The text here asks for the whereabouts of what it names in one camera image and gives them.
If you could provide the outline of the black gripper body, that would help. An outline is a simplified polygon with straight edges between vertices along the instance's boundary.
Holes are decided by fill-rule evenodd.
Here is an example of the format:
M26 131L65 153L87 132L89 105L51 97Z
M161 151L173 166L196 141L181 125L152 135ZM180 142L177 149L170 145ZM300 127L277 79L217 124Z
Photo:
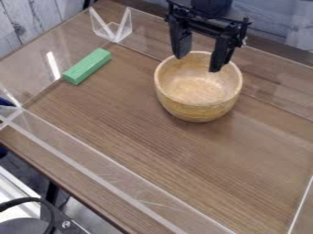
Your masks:
M236 46L243 48L247 43L248 29L252 21L248 16L237 13L235 0L166 0L169 17L174 16L188 23L192 32L217 38L229 36Z

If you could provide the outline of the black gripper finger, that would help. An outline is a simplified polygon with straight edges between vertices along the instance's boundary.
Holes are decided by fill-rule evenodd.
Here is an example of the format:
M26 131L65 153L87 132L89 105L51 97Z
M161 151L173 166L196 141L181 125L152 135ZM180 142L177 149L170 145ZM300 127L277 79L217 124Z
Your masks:
M192 51L193 32L188 23L174 16L169 17L169 27L173 53L178 59L182 59Z
M236 51L236 40L229 36L217 37L214 51L210 57L210 72L220 72L222 67L231 62Z

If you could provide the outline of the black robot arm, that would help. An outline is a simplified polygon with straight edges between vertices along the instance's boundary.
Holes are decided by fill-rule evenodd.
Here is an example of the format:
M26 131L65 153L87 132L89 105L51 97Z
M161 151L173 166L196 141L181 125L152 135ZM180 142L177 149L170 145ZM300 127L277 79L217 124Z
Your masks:
M209 71L220 72L231 62L237 48L248 40L248 16L232 13L235 0L166 0L172 50L177 59L184 59L193 49L193 32L216 39Z

